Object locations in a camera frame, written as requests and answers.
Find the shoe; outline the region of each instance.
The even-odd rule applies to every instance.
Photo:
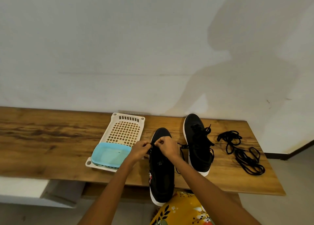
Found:
[[[204,128],[196,114],[189,114],[183,123],[183,135],[189,147],[189,164],[202,176],[209,173],[210,165],[214,160],[213,146],[207,135],[211,132],[210,126]]]
[[[149,190],[150,197],[157,206],[163,206],[172,198],[175,187],[174,165],[154,145],[162,136],[171,137],[171,134],[166,128],[157,129],[149,150]]]

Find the wooden table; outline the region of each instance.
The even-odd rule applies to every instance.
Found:
[[[184,118],[145,116],[141,140],[150,140],[157,128],[167,128],[172,137],[185,144]],[[85,162],[107,128],[111,113],[76,112],[0,107],[0,175],[37,179],[66,179],[108,183],[113,173],[88,168]],[[224,191],[285,195],[276,174],[245,121],[202,119],[211,124],[209,139],[215,159],[207,178]],[[255,147],[266,172],[251,176],[243,171],[234,155],[225,152],[226,143],[218,134],[237,130],[241,148]],[[127,185],[148,186],[148,160],[139,161],[128,176]],[[175,173],[175,187],[187,189]]]

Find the floor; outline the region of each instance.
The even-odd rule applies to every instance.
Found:
[[[288,161],[269,160],[287,196],[240,194],[244,208],[263,225],[314,224],[314,147]],[[93,201],[64,209],[0,204],[0,225],[75,225]],[[149,224],[152,204],[120,203],[113,225]]]

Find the yellow dress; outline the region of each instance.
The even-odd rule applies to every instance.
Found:
[[[150,225],[214,225],[194,194],[177,191],[153,218]]]

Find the blue container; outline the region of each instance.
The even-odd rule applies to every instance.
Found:
[[[91,160],[96,165],[119,168],[131,151],[131,147],[110,143],[99,143],[92,153]]]

